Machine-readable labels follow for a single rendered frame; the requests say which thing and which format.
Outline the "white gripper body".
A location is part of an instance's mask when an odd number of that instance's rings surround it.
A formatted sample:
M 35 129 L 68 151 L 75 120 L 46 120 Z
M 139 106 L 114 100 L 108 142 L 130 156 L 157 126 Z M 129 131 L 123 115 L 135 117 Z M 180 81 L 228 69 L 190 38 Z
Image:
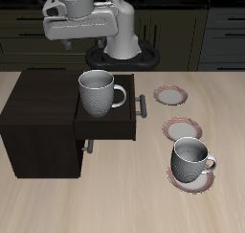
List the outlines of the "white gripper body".
M 113 36 L 118 33 L 117 16 L 118 9 L 113 3 L 96 2 L 95 9 L 83 18 L 46 16 L 43 27 L 50 40 Z

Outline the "white porcelain mug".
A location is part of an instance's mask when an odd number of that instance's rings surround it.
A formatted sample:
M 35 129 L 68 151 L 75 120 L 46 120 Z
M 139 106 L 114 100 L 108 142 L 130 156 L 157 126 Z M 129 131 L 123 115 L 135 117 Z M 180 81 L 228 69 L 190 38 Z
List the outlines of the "white porcelain mug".
M 215 170 L 217 160 L 209 154 L 202 141 L 192 138 L 179 138 L 173 145 L 170 168 L 174 177 L 182 183 L 191 183 L 200 175 Z
M 78 90 L 85 111 L 92 117 L 101 118 L 108 114 L 111 108 L 123 105 L 126 101 L 125 89 L 114 83 L 114 76 L 104 70 L 91 70 L 78 78 Z M 120 90 L 123 98 L 114 103 L 114 92 Z

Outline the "dark wooden cabinet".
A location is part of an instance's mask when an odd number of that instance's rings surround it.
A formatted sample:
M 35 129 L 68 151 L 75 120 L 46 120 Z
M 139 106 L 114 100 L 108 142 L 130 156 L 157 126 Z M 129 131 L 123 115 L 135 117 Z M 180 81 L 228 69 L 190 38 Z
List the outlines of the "dark wooden cabinet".
M 0 135 L 18 178 L 80 177 L 75 136 L 80 70 L 26 70 L 0 114 Z

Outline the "dark wooden cabinet drawer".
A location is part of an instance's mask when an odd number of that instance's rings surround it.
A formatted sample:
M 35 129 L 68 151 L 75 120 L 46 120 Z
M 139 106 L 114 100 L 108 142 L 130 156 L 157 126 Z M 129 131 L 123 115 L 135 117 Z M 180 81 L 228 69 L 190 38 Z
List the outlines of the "dark wooden cabinet drawer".
M 77 140 L 136 140 L 136 117 L 146 117 L 145 96 L 135 96 L 134 75 L 115 75 L 115 84 L 126 91 L 122 106 L 111 108 L 102 118 L 91 117 L 78 101 L 74 120 Z

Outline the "grey kitchen drawer unit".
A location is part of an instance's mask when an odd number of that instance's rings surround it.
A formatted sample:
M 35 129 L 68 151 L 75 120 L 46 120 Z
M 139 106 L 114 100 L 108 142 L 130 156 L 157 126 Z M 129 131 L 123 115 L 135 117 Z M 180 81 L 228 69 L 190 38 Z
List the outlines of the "grey kitchen drawer unit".
M 198 70 L 245 71 L 245 8 L 209 9 Z

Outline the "dark kitchen cupboards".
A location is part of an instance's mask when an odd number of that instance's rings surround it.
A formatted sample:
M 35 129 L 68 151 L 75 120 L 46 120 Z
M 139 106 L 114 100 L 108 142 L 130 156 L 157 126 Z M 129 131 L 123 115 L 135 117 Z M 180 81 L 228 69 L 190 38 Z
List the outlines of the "dark kitchen cupboards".
M 92 69 L 86 52 L 102 37 L 74 38 L 67 51 L 45 36 L 47 0 L 0 0 L 0 71 Z M 208 15 L 199 0 L 124 0 L 134 11 L 134 33 L 160 54 L 153 71 L 195 71 Z

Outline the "white plate with red rim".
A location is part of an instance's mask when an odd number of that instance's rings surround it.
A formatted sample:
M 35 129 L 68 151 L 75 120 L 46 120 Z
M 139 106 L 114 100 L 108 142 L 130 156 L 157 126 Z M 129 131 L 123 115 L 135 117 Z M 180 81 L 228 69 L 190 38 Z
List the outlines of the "white plate with red rim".
M 174 177 L 171 167 L 168 167 L 167 178 L 174 187 L 182 192 L 190 194 L 202 194 L 210 190 L 214 183 L 215 176 L 213 172 L 210 172 L 205 175 L 200 175 L 191 183 L 182 183 Z
M 163 85 L 153 92 L 153 98 L 161 105 L 182 105 L 188 96 L 186 90 L 176 85 Z
M 173 142 L 183 137 L 200 139 L 203 135 L 201 126 L 191 118 L 174 117 L 167 120 L 162 127 L 165 137 Z

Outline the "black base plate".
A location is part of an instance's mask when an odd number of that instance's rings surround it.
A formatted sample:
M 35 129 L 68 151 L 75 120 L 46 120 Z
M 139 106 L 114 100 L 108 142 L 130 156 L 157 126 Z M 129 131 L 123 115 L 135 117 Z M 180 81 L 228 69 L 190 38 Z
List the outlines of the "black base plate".
M 86 63 L 92 69 L 102 69 L 110 72 L 151 72 L 160 62 L 159 52 L 146 39 L 139 40 L 141 53 L 131 59 L 115 59 L 104 53 L 98 46 L 91 47 L 86 52 Z

